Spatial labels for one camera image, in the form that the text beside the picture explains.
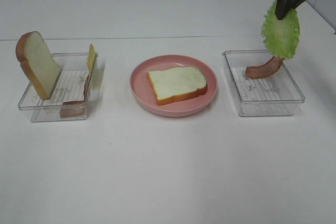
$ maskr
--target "pink plate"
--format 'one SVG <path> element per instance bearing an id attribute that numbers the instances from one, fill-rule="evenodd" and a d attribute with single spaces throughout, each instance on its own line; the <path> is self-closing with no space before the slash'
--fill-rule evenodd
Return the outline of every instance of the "pink plate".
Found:
<path id="1" fill-rule="evenodd" d="M 181 66 L 195 67 L 204 74 L 208 85 L 206 93 L 189 100 L 157 105 L 152 87 L 146 76 L 147 71 Z M 138 65 L 132 72 L 130 86 L 137 102 L 148 111 L 163 116 L 180 117 L 195 114 L 207 107 L 217 92 L 218 83 L 212 69 L 200 60 L 183 55 L 162 55 Z"/>

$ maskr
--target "white wall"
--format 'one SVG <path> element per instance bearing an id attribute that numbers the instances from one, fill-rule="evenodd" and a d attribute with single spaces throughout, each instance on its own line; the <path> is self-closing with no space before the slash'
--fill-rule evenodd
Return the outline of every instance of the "white wall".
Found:
<path id="1" fill-rule="evenodd" d="M 336 29 L 336 0 L 308 0 L 308 3 Z"/>

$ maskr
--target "bread crust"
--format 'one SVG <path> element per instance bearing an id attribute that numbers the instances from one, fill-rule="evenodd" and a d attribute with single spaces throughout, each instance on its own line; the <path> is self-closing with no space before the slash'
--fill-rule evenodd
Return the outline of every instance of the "bread crust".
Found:
<path id="1" fill-rule="evenodd" d="M 154 83 L 153 83 L 152 79 L 150 78 L 150 75 L 149 75 L 148 72 L 147 72 L 147 78 L 149 80 L 149 83 L 152 86 L 157 105 L 165 105 L 165 104 L 169 104 L 169 103 L 172 103 L 172 102 L 184 101 L 184 100 L 188 100 L 188 99 L 191 99 L 191 98 L 195 98 L 195 97 L 198 97 L 199 95 L 205 94 L 206 91 L 208 90 L 208 83 L 206 83 L 206 85 L 203 88 L 197 89 L 193 92 L 173 95 L 171 97 L 159 100 L 158 95 L 157 95 L 156 90 L 155 90 L 155 87 L 154 87 Z"/>
<path id="2" fill-rule="evenodd" d="M 45 92 L 45 90 L 43 89 L 42 84 L 36 78 L 34 72 L 32 71 L 31 67 L 29 66 L 28 59 L 25 56 L 26 41 L 27 41 L 29 35 L 31 35 L 32 33 L 39 33 L 39 32 L 38 31 L 31 31 L 29 33 L 23 34 L 20 37 L 20 39 L 17 42 L 17 44 L 16 44 L 15 54 L 16 54 L 17 60 L 20 62 L 20 66 L 21 66 L 23 72 L 25 73 L 25 75 L 28 78 L 28 80 L 33 84 L 33 86 L 34 86 L 37 94 L 42 99 L 48 99 L 49 95 Z"/>

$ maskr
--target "white table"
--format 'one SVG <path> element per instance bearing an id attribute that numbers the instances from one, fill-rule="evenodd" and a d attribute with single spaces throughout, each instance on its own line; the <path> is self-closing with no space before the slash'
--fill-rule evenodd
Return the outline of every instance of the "white table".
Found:
<path id="1" fill-rule="evenodd" d="M 30 123 L 15 41 L 2 41 L 0 223 L 319 223 L 336 219 L 334 37 L 302 35 L 286 62 L 306 96 L 294 116 L 241 118 L 222 51 L 262 49 L 258 36 L 48 40 L 105 65 L 101 102 L 83 121 Z M 143 60 L 184 54 L 207 63 L 218 95 L 204 111 L 165 118 L 129 88 Z"/>
<path id="2" fill-rule="evenodd" d="M 260 35 L 274 0 L 0 0 L 0 40 L 38 30 L 45 38 L 143 38 Z M 334 30 L 309 6 L 301 31 Z"/>

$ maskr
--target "plate rim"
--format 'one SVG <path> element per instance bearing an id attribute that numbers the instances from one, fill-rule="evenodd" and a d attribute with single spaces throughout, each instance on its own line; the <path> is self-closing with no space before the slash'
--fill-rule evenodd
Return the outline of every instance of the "plate rim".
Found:
<path id="1" fill-rule="evenodd" d="M 210 98 L 205 103 L 203 103 L 203 104 L 201 104 L 199 106 L 196 106 L 192 110 L 181 110 L 181 111 L 178 111 L 178 112 L 173 112 L 173 111 L 170 111 L 170 110 L 158 109 L 158 108 L 155 108 L 155 107 L 151 106 L 150 104 L 144 102 L 143 99 L 141 99 L 137 95 L 137 93 L 134 91 L 134 89 L 132 87 L 132 79 L 133 79 L 134 73 L 136 72 L 136 70 L 139 67 L 141 67 L 144 63 L 146 63 L 148 61 L 151 61 L 151 60 L 154 60 L 154 59 L 157 59 L 157 58 L 164 58 L 164 57 L 171 57 L 171 56 L 174 56 L 174 57 L 177 56 L 177 57 L 187 58 L 187 59 L 190 59 L 190 60 L 193 60 L 193 61 L 198 61 L 202 65 L 204 65 L 208 70 L 210 70 L 212 76 L 215 79 L 215 90 L 213 91 L 213 94 L 210 96 Z M 201 60 L 199 60 L 197 58 L 194 58 L 194 57 L 191 57 L 191 56 L 187 56 L 187 55 L 180 55 L 180 54 L 158 55 L 158 56 L 154 56 L 154 57 L 151 57 L 151 58 L 149 58 L 147 60 L 142 61 L 141 63 L 139 63 L 138 65 L 136 65 L 136 67 L 132 70 L 131 75 L 129 77 L 129 85 L 130 85 L 130 89 L 132 91 L 132 94 L 133 94 L 133 96 L 136 99 L 136 102 L 139 103 L 141 107 L 143 107 L 144 109 L 146 109 L 147 111 L 149 111 L 151 113 L 162 115 L 162 116 L 167 116 L 167 117 L 184 117 L 184 116 L 188 116 L 188 115 L 192 115 L 192 114 L 196 114 L 196 113 L 200 112 L 201 110 L 203 110 L 204 108 L 206 108 L 214 100 L 214 97 L 215 97 L 215 95 L 216 95 L 216 93 L 218 91 L 218 79 L 217 79 L 217 76 L 216 76 L 215 72 L 212 70 L 212 68 L 208 64 L 206 64 L 205 62 L 203 62 L 203 61 L 201 61 Z"/>

